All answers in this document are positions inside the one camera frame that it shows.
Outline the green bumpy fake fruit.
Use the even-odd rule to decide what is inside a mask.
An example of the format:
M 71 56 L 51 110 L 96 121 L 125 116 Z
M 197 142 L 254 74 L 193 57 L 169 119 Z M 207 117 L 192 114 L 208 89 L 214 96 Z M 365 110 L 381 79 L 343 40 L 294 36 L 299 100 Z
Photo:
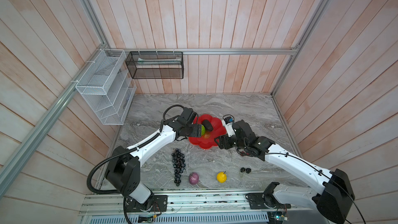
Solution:
M 204 136 L 206 133 L 206 129 L 203 125 L 201 125 L 201 136 Z

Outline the dark speckled avocado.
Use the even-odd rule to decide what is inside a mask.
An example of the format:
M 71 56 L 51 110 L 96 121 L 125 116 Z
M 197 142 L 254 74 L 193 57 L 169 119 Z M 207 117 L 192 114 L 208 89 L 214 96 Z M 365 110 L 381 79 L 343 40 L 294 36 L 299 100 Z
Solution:
M 205 128 L 205 131 L 207 132 L 211 132 L 214 129 L 211 122 L 207 119 L 202 121 L 202 126 Z

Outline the red flower-shaped fruit bowl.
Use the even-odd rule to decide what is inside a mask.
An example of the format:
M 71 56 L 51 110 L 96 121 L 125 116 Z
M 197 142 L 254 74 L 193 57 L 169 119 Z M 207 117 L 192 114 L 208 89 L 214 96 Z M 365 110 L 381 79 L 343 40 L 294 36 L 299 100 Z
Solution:
M 218 146 L 215 142 L 215 139 L 219 136 L 227 134 L 227 131 L 219 118 L 213 117 L 209 114 L 195 117 L 194 123 L 202 124 L 205 120 L 208 120 L 210 122 L 213 130 L 205 131 L 205 134 L 202 135 L 200 138 L 189 137 L 188 140 L 192 145 L 197 145 L 202 149 L 210 149 L 213 146 Z

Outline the two black cherries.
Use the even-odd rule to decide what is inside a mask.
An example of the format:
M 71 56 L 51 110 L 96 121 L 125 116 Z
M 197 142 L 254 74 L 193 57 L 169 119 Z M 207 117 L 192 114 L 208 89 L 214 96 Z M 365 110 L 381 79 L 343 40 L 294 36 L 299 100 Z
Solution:
M 246 174 L 251 173 L 251 168 L 240 168 L 240 177 L 244 177 Z

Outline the black fake grape bunch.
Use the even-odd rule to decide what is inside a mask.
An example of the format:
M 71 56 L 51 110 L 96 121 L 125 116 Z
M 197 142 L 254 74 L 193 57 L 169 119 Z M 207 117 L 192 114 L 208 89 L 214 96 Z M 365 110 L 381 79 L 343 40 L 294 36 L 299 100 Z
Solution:
M 177 187 L 181 184 L 181 177 L 186 169 L 185 154 L 180 149 L 175 149 L 172 153 L 172 163 L 174 168 L 174 183 Z

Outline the yellow fake lemon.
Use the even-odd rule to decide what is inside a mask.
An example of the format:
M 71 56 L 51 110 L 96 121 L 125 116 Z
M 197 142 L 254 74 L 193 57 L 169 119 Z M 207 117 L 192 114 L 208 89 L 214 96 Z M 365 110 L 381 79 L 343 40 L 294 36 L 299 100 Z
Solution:
M 224 183 L 227 181 L 227 175 L 225 172 L 220 172 L 217 174 L 216 179 L 219 183 Z

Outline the purple fake fig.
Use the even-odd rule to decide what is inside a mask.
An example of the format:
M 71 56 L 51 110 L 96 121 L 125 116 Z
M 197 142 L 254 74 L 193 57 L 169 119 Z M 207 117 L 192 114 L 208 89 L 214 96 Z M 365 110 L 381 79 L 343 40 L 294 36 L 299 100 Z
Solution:
M 192 172 L 189 175 L 189 183 L 192 184 L 192 185 L 196 185 L 196 184 L 199 183 L 199 175 L 198 175 L 198 173 Z

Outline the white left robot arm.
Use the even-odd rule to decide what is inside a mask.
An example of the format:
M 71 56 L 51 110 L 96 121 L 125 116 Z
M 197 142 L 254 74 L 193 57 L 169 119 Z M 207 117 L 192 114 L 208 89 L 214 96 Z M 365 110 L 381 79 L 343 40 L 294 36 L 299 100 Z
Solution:
M 144 140 L 128 148 L 121 146 L 113 154 L 97 164 L 89 173 L 87 188 L 94 194 L 120 194 L 127 200 L 135 200 L 141 205 L 150 205 L 153 192 L 141 182 L 142 165 L 161 148 L 178 138 L 200 138 L 202 126 L 198 114 L 188 107 L 176 104 L 163 113 L 160 127 Z M 92 177 L 102 166 L 106 165 L 106 179 L 114 190 L 99 190 L 92 185 Z

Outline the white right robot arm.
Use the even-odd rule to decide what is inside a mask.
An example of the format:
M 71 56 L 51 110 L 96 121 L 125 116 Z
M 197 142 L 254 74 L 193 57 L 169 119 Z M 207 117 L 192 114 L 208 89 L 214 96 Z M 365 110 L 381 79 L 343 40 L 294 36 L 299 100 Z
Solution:
M 306 187 L 271 182 L 261 194 L 247 194 L 251 209 L 283 209 L 291 205 L 317 210 L 335 224 L 346 222 L 354 205 L 354 193 L 348 175 L 339 169 L 330 171 L 291 154 L 275 141 L 256 136 L 243 120 L 232 116 L 222 120 L 226 134 L 215 138 L 220 149 L 235 148 L 243 157 L 259 158 L 295 176 Z

